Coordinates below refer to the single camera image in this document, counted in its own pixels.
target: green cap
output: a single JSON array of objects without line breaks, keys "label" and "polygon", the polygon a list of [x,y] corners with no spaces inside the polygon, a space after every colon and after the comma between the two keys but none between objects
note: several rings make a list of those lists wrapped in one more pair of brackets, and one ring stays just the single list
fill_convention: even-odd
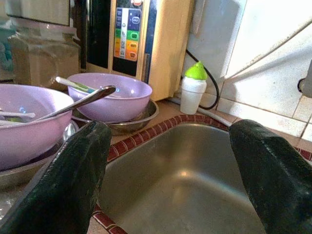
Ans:
[{"label": "green cap", "polygon": [[201,80],[206,80],[208,77],[201,61],[195,63],[192,67],[190,67],[185,72],[185,76],[189,78],[201,79]]}]

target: red tile edging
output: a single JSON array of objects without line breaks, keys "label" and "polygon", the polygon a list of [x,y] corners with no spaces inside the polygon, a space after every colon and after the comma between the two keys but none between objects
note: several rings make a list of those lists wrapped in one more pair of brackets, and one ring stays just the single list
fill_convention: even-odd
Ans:
[{"label": "red tile edging", "polygon": [[[111,145],[108,163],[115,160],[116,158],[122,156],[126,152],[134,149],[135,147],[141,145],[142,143],[168,131],[169,129],[186,122],[194,123],[204,123],[216,128],[219,128],[224,131],[228,131],[228,127],[223,123],[209,117],[202,115],[178,115],[171,119],[167,119],[155,126],[143,130],[125,140],[117,142],[116,144]],[[303,149],[295,148],[301,156],[305,159],[312,161],[312,153],[305,151]],[[96,208],[93,212],[93,218],[110,234],[127,234],[121,227],[117,226],[114,221],[112,221],[102,210],[96,205]]]}]

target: purple bowl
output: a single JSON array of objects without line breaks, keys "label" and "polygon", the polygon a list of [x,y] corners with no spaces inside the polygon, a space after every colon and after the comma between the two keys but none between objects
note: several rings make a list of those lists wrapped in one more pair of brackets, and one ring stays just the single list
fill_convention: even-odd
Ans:
[{"label": "purple bowl", "polygon": [[[81,73],[68,79],[94,89],[105,85],[116,86],[116,91],[111,95],[78,108],[86,117],[105,123],[126,122],[135,118],[144,110],[152,94],[148,84],[114,74]],[[68,93],[74,101],[88,95],[73,87],[68,87]]]},{"label": "purple bowl", "polygon": [[[70,96],[56,90],[0,84],[3,111],[35,113],[36,119],[72,103]],[[71,115],[69,111],[40,121],[0,126],[0,171],[24,164],[52,148],[62,138]]]}]

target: beige appliance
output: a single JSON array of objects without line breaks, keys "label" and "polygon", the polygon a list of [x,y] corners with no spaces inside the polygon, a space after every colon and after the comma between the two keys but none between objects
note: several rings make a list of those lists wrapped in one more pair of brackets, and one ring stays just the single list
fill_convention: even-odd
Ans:
[{"label": "beige appliance", "polygon": [[88,0],[87,72],[148,83],[152,99],[179,87],[194,0]]}]

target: stainless steel sink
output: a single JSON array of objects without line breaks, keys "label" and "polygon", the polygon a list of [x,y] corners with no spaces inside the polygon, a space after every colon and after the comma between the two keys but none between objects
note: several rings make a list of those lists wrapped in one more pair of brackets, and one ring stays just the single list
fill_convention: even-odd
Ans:
[{"label": "stainless steel sink", "polygon": [[265,234],[227,132],[178,125],[107,166],[102,210],[130,234]]}]

